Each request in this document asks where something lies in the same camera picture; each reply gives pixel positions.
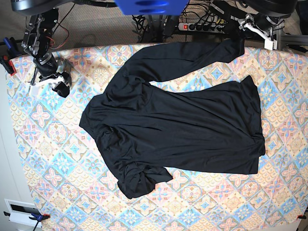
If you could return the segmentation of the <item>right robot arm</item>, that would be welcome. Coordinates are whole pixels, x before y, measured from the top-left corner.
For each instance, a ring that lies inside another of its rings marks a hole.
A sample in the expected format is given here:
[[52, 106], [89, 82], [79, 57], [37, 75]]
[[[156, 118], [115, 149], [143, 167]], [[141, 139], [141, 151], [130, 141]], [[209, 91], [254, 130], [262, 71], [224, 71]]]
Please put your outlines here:
[[48, 84], [59, 96], [65, 98], [70, 93], [72, 79], [69, 73], [58, 72], [58, 61], [51, 52], [53, 28], [58, 23], [57, 6], [65, 0], [12, 0], [14, 12], [30, 16], [21, 46], [33, 58], [35, 71], [29, 90], [34, 92]]

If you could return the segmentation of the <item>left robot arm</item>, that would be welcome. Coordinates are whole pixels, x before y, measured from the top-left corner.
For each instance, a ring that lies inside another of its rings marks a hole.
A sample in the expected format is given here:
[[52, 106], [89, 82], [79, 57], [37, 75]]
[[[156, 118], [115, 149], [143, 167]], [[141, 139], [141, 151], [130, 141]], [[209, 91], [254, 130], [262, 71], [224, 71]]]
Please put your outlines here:
[[257, 11], [256, 15], [247, 13], [238, 19], [239, 29], [251, 31], [264, 39], [264, 48], [277, 49], [275, 32], [281, 30], [279, 25], [289, 17], [297, 5], [296, 0], [239, 0], [243, 8], [250, 7]]

